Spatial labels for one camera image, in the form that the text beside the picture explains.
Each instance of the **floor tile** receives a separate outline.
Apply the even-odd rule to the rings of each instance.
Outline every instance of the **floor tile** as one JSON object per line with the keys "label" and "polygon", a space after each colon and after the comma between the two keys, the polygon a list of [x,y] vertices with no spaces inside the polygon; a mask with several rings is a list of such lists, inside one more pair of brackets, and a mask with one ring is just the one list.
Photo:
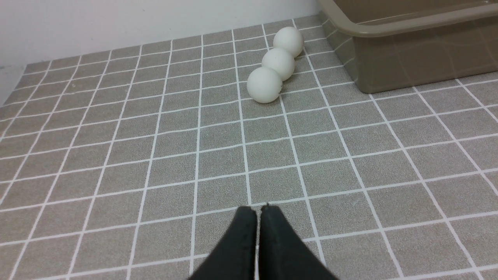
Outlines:
{"label": "floor tile", "polygon": [[498,82],[483,83],[467,86],[470,92],[481,101],[481,103],[486,105],[498,104],[498,97],[495,94],[495,89],[498,86]]}
{"label": "floor tile", "polygon": [[65,94],[61,97],[56,111],[87,107],[92,99],[93,92]]}
{"label": "floor tile", "polygon": [[112,121],[120,118],[124,102],[92,106],[83,120],[84,124]]}
{"label": "floor tile", "polygon": [[197,187],[197,212],[226,209],[246,205],[246,177],[233,176],[201,181]]}
{"label": "floor tile", "polygon": [[17,170],[19,169],[22,161],[22,157],[0,160],[0,169],[2,170],[2,173],[0,173],[0,180],[12,180],[17,173]]}
{"label": "floor tile", "polygon": [[325,107],[322,94],[319,90],[295,92],[282,95],[282,102],[286,112],[296,112]]}
{"label": "floor tile", "polygon": [[57,173],[65,154],[65,150],[60,150],[29,155],[18,178]]}
{"label": "floor tile", "polygon": [[3,199],[0,209],[36,205],[45,202],[53,182],[54,176],[14,182]]}
{"label": "floor tile", "polygon": [[201,103],[202,105],[213,105],[235,101],[237,98],[237,85],[227,85],[217,88],[203,89]]}
{"label": "floor tile", "polygon": [[354,159],[365,187],[383,186],[418,180],[403,152],[395,151]]}
{"label": "floor tile", "polygon": [[123,118],[135,117],[159,112],[161,97],[129,100],[123,112]]}
{"label": "floor tile", "polygon": [[165,79],[167,66],[157,66],[151,68],[138,69],[133,79],[134,83],[150,80]]}
{"label": "floor tile", "polygon": [[253,203],[288,200],[303,196],[296,168],[249,174]]}
{"label": "floor tile", "polygon": [[90,213],[87,229],[136,223],[141,201],[142,192],[97,197]]}
{"label": "floor tile", "polygon": [[308,195],[361,188],[348,160],[321,162],[301,167]]}
{"label": "floor tile", "polygon": [[399,148],[387,125],[369,126],[342,131],[351,155],[373,153]]}
{"label": "floor tile", "polygon": [[81,231],[90,199],[47,205],[36,225],[33,237]]}
{"label": "floor tile", "polygon": [[129,98],[161,95],[163,88],[164,88],[164,81],[162,80],[133,84],[129,92]]}
{"label": "floor tile", "polygon": [[[30,115],[50,113],[53,111],[57,100],[58,100],[57,97],[52,97],[52,98],[44,98],[39,100],[28,101],[24,106],[24,109],[22,109],[22,111],[19,113],[19,116],[30,116]],[[9,105],[8,107],[20,106],[20,105],[21,104],[12,104]]]}
{"label": "floor tile", "polygon": [[189,256],[191,230],[191,218],[140,226],[133,263]]}
{"label": "floor tile", "polygon": [[100,82],[100,88],[129,84],[131,82],[132,76],[133,76],[133,71],[106,74],[102,76],[102,81]]}
{"label": "floor tile", "polygon": [[496,215],[451,222],[476,266],[498,263],[498,256],[495,253],[498,245],[494,241],[498,236],[495,226],[497,223],[498,216]]}
{"label": "floor tile", "polygon": [[246,143],[289,137],[285,119],[282,116],[245,121],[244,135]]}
{"label": "floor tile", "polygon": [[17,257],[24,244],[4,245],[0,247],[0,277],[8,279],[14,268]]}
{"label": "floor tile", "polygon": [[486,137],[461,142],[463,148],[481,169],[498,167],[498,137]]}
{"label": "floor tile", "polygon": [[29,99],[29,97],[31,97],[31,94],[33,94],[34,90],[35,90],[35,87],[14,90],[9,95],[9,97],[7,97],[7,99],[5,100],[5,102],[3,104],[7,105],[7,104],[14,103],[14,102],[26,101]]}
{"label": "floor tile", "polygon": [[232,40],[232,31],[221,31],[211,34],[206,34],[203,37],[204,45],[229,42]]}
{"label": "floor tile", "polygon": [[263,36],[263,29],[261,25],[234,29],[235,40],[248,39],[258,36]]}
{"label": "floor tile", "polygon": [[37,63],[31,63],[26,65],[26,69],[24,70],[25,74],[33,73],[33,72],[41,72],[48,69],[48,64],[50,61],[43,61]]}
{"label": "floor tile", "polygon": [[205,58],[202,61],[203,72],[218,71],[233,67],[235,67],[233,55]]}
{"label": "floor tile", "polygon": [[[97,88],[97,85],[99,84],[100,81],[100,76],[99,77],[88,77],[88,78],[82,78],[78,80],[72,80],[69,82],[68,87],[64,91],[64,93],[75,93],[75,92],[80,92],[80,91],[86,91],[86,90],[94,90]],[[102,83],[100,84],[100,87],[106,87],[106,86],[112,86],[113,81],[110,81],[108,79],[105,80],[102,79]]]}
{"label": "floor tile", "polygon": [[309,90],[318,87],[313,73],[298,73],[290,76],[282,85],[282,93]]}
{"label": "floor tile", "polygon": [[137,56],[140,53],[140,46],[126,47],[121,49],[112,50],[111,59]]}
{"label": "floor tile", "polygon": [[242,101],[242,115],[245,120],[280,114],[282,114],[282,106],[280,105],[280,102],[260,104],[254,100]]}
{"label": "floor tile", "polygon": [[249,171],[293,165],[294,153],[290,141],[279,140],[246,146]]}
{"label": "floor tile", "polygon": [[436,113],[479,107],[474,98],[463,88],[422,93],[422,97]]}
{"label": "floor tile", "polygon": [[39,212],[40,207],[0,212],[0,242],[27,239]]}
{"label": "floor tile", "polygon": [[165,95],[162,111],[174,111],[197,106],[199,106],[198,90]]}
{"label": "floor tile", "polygon": [[134,70],[137,60],[138,57],[111,60],[107,66],[106,74],[118,71]]}
{"label": "floor tile", "polygon": [[69,151],[62,171],[102,166],[108,150],[109,144],[73,148]]}
{"label": "floor tile", "polygon": [[167,133],[157,136],[154,157],[195,152],[196,149],[196,130]]}
{"label": "floor tile", "polygon": [[194,154],[190,154],[154,160],[149,187],[194,180],[195,158]]}
{"label": "floor tile", "polygon": [[150,158],[154,137],[114,142],[108,164],[144,160]]}
{"label": "floor tile", "polygon": [[153,135],[156,132],[158,115],[122,120],[116,139]]}
{"label": "floor tile", "polygon": [[147,191],[142,221],[190,215],[194,210],[194,184],[168,186]]}
{"label": "floor tile", "polygon": [[165,65],[169,62],[169,52],[167,53],[157,53],[151,55],[143,55],[140,57],[140,62],[138,63],[139,68]]}
{"label": "floor tile", "polygon": [[168,78],[166,93],[197,90],[200,86],[200,75]]}
{"label": "floor tile", "polygon": [[202,126],[233,122],[238,120],[240,120],[238,103],[228,103],[201,108]]}
{"label": "floor tile", "polygon": [[405,147],[452,140],[436,117],[394,122],[391,127]]}
{"label": "floor tile", "polygon": [[388,121],[431,114],[418,95],[377,100],[377,104]]}
{"label": "floor tile", "polygon": [[148,162],[138,162],[107,167],[102,177],[99,193],[143,188],[148,166]]}
{"label": "floor tile", "polygon": [[498,131],[498,123],[484,109],[442,115],[440,118],[457,139]]}
{"label": "floor tile", "polygon": [[32,241],[26,247],[14,279],[63,275],[69,270],[78,236]]}
{"label": "floor tile", "polygon": [[341,279],[398,277],[380,233],[322,240],[327,267]]}
{"label": "floor tile", "polygon": [[161,265],[133,268],[131,269],[130,280],[187,279],[189,276],[189,267],[189,261],[182,261],[176,263],[166,263]]}
{"label": "floor tile", "polygon": [[234,53],[234,46],[232,45],[232,42],[225,43],[225,44],[212,45],[212,46],[204,46],[204,58],[218,56],[218,55],[224,55],[224,54],[233,54],[233,53]]}
{"label": "floor tile", "polygon": [[377,228],[363,193],[343,194],[310,200],[320,236]]}
{"label": "floor tile", "polygon": [[383,227],[442,219],[421,184],[371,190],[369,196]]}
{"label": "floor tile", "polygon": [[107,64],[106,62],[102,62],[102,63],[88,64],[88,65],[80,65],[78,67],[78,70],[76,70],[76,73],[74,74],[74,79],[102,75],[106,67],[106,64]]}
{"label": "floor tile", "polygon": [[61,81],[70,80],[71,77],[73,76],[73,73],[75,70],[76,70],[76,67],[48,71],[45,78],[43,78],[42,83],[47,84],[47,83],[54,83],[54,82],[61,82]]}
{"label": "floor tile", "polygon": [[232,210],[196,217],[194,252],[196,255],[209,253],[216,246],[230,225],[234,214],[235,210]]}
{"label": "floor tile", "polygon": [[106,61],[109,58],[109,51],[101,51],[89,53],[81,56],[80,63],[93,63],[99,61]]}
{"label": "floor tile", "polygon": [[61,174],[48,201],[66,200],[94,195],[100,169]]}
{"label": "floor tile", "polygon": [[51,130],[51,129],[78,126],[81,123],[85,111],[86,109],[76,109],[76,110],[53,113],[50,116],[50,119],[48,120],[44,129]]}
{"label": "floor tile", "polygon": [[199,109],[186,109],[161,114],[159,133],[196,128],[199,120]]}
{"label": "floor tile", "polygon": [[354,84],[327,87],[323,89],[330,106],[370,100],[368,94],[361,92]]}
{"label": "floor tile", "polygon": [[498,197],[480,175],[428,182],[427,186],[448,217],[498,210]]}
{"label": "floor tile", "polygon": [[300,163],[346,156],[336,132],[294,138]]}
{"label": "floor tile", "polygon": [[111,141],[118,122],[101,123],[80,127],[73,145],[86,145]]}
{"label": "floor tile", "polygon": [[128,265],[134,233],[135,227],[85,233],[73,272]]}
{"label": "floor tile", "polygon": [[[233,123],[201,128],[200,137],[200,150],[242,144],[241,124]],[[192,135],[192,143],[196,141],[196,139],[197,132],[195,132],[195,136]]]}
{"label": "floor tile", "polygon": [[34,144],[36,134],[6,138],[0,142],[0,157],[24,155]]}
{"label": "floor tile", "polygon": [[199,178],[242,173],[244,152],[242,147],[214,150],[199,154]]}
{"label": "floor tile", "polygon": [[201,45],[201,36],[173,40],[173,49],[198,47]]}
{"label": "floor tile", "polygon": [[169,66],[168,77],[186,76],[199,74],[201,72],[201,60],[187,61],[171,64]]}
{"label": "floor tile", "polygon": [[469,268],[444,223],[386,232],[405,276]]}
{"label": "floor tile", "polygon": [[201,48],[175,50],[171,53],[171,63],[201,59]]}
{"label": "floor tile", "polygon": [[44,75],[45,73],[23,75],[15,88],[19,89],[29,86],[36,86],[38,83],[40,83],[41,79],[43,79]]}
{"label": "floor tile", "polygon": [[413,148],[408,154],[426,179],[476,170],[454,143]]}
{"label": "floor tile", "polygon": [[327,109],[288,114],[287,121],[293,136],[335,130]]}
{"label": "floor tile", "polygon": [[171,41],[145,44],[142,46],[142,55],[171,50]]}
{"label": "floor tile", "polygon": [[383,122],[372,102],[334,107],[331,109],[339,128],[348,128]]}

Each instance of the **gray tile floor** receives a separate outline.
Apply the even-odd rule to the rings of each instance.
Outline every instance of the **gray tile floor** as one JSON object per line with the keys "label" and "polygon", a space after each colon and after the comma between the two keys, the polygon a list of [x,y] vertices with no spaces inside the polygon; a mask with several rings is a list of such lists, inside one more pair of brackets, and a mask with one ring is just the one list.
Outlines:
{"label": "gray tile floor", "polygon": [[[245,80],[295,25],[271,104]],[[278,204],[341,279],[498,279],[498,74],[375,95],[316,17],[28,65],[0,108],[0,279],[181,279]]]}

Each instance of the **ping pong ball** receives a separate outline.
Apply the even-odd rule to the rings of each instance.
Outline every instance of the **ping pong ball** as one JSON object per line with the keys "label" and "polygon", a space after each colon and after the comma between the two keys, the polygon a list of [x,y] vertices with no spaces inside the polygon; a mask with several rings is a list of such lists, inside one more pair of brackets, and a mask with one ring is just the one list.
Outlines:
{"label": "ping pong ball", "polygon": [[282,81],[290,78],[296,67],[294,57],[285,49],[274,48],[268,51],[261,66],[275,70]]}
{"label": "ping pong ball", "polygon": [[273,47],[287,50],[297,57],[304,48],[304,39],[299,30],[294,27],[284,27],[275,34]]}
{"label": "ping pong ball", "polygon": [[249,95],[256,102],[270,103],[278,98],[278,93],[282,90],[282,80],[275,70],[259,67],[249,75],[247,87]]}

